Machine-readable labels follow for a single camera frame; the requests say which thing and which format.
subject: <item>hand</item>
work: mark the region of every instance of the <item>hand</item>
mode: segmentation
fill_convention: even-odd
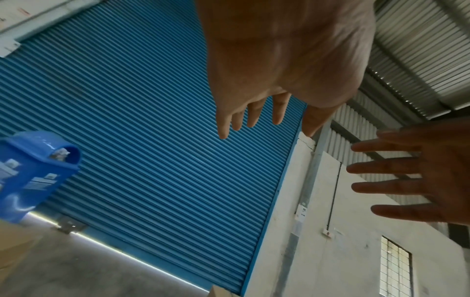
[[[357,92],[375,32],[374,0],[197,0],[220,138],[248,127],[273,96],[280,124],[292,95],[312,136]]]
[[[470,118],[430,122],[382,131],[378,139],[356,143],[355,152],[420,152],[419,157],[385,159],[348,166],[350,173],[416,174],[422,179],[355,183],[358,193],[425,195],[431,203],[375,205],[372,212],[387,218],[470,224]]]

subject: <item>blue plastic bin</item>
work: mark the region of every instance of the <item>blue plastic bin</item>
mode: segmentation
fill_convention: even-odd
[[[69,154],[52,159],[58,150]],[[52,132],[19,132],[0,139],[0,219],[18,223],[78,172],[80,150]]]

